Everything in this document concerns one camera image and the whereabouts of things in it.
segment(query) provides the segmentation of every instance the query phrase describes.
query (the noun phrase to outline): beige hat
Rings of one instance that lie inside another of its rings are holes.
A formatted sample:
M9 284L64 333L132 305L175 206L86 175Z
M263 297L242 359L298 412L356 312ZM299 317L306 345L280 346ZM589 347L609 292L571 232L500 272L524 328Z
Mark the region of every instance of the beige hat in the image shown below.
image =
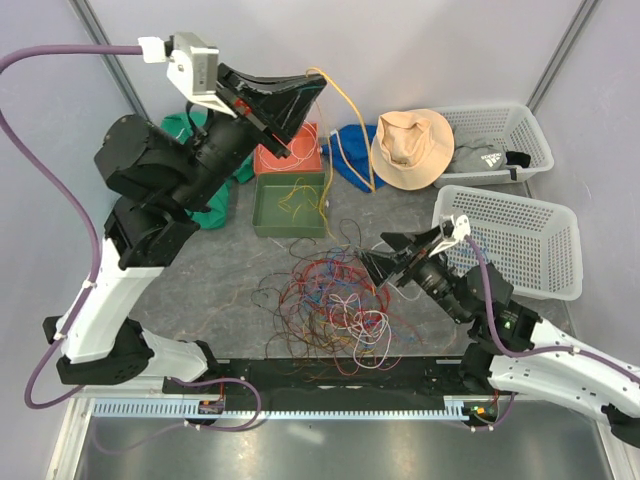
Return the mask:
M402 190L418 190L442 175L453 157L453 131L433 110L380 115L371 145L376 174Z

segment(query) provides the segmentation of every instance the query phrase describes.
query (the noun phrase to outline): hat brim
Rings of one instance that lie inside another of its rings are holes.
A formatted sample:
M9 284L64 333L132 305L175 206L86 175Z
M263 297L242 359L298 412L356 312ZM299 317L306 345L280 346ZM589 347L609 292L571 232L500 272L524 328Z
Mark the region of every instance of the hat brim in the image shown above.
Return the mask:
M453 157L453 130L447 119L429 109L411 110L431 122L434 147L416 165L403 167L387 161L380 146L380 129L371 145L373 170L382 180L402 190L419 190L435 182L444 173Z

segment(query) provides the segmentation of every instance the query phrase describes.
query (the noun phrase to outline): white plastic basket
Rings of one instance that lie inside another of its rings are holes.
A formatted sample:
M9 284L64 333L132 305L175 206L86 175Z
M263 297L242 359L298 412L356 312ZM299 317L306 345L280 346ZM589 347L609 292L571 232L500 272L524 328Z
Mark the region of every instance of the white plastic basket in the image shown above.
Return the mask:
M433 110L440 112L456 133L478 134L507 150L531 155L529 168L517 167L516 180L511 180L509 170L444 173L434 183L438 188L445 185L477 186L524 182L536 173L546 172L553 167L549 144L531 110L524 105L442 107Z
M567 207L475 188L447 186L438 192L433 226L441 214L464 213L471 237L525 297L575 300L582 293L578 219ZM462 242L447 250L460 274L477 265Z

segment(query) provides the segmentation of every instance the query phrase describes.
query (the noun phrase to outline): red plastic bin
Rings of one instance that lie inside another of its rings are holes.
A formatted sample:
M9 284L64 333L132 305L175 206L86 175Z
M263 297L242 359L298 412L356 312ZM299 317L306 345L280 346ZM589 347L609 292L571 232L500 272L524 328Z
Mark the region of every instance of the red plastic bin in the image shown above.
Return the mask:
M276 158L262 145L258 146L253 162L253 171L256 175L324 171L318 146L318 125L316 123L305 122L287 148L291 155L287 158Z

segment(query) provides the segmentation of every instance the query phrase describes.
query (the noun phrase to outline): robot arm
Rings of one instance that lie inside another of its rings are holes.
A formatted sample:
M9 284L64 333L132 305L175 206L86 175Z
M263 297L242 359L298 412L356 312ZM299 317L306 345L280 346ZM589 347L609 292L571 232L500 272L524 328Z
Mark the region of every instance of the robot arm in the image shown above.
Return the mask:
M480 266L458 276L444 253L469 231L465 215L452 216L421 234L383 233L392 253L361 250L358 256L377 287L394 277L399 287L415 281L456 323L471 325L474 343L459 368L469 390L529 394L609 424L618 438L640 447L640 367L580 342L513 301L513 286L489 264L496 339Z
M326 81L320 75L258 78L218 64L218 50L191 33L168 42L142 38L147 62L169 62L167 76L207 120L181 145L137 115L117 120L95 163L119 193L105 223L97 281L62 344L57 369L63 383L115 385L138 375L183 381L215 376L218 365L204 342L154 335L127 315L144 289L171 265L198 230L185 210L207 203L262 144L277 157L302 126ZM49 342L66 320L44 322Z

